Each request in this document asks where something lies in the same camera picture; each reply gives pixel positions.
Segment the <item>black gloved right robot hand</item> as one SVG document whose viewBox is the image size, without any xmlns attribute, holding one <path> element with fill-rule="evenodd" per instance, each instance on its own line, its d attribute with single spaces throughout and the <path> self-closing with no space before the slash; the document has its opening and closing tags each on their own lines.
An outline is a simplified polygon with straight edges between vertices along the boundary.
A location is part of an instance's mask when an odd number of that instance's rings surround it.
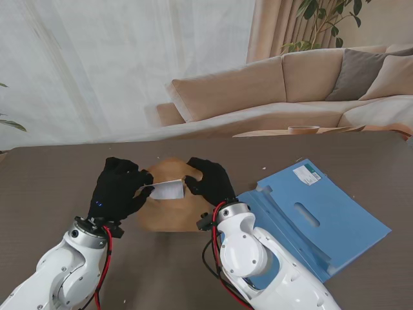
<svg viewBox="0 0 413 310">
<path fill-rule="evenodd" d="M 185 176 L 186 187 L 193 195 L 201 195 L 211 205 L 236 202 L 236 194 L 226 170 L 218 163 L 192 157 L 189 166 L 203 174 L 200 181 L 192 176 Z"/>
</svg>

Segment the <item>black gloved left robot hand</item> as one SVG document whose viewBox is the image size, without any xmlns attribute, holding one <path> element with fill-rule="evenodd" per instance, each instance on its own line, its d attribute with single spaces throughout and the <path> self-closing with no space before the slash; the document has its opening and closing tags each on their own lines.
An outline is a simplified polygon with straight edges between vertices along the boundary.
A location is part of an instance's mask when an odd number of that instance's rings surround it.
<svg viewBox="0 0 413 310">
<path fill-rule="evenodd" d="M 97 226 L 120 223 L 142 208 L 154 190 L 153 180 L 151 173 L 130 160 L 107 158 L 93 191 L 87 219 Z"/>
</svg>

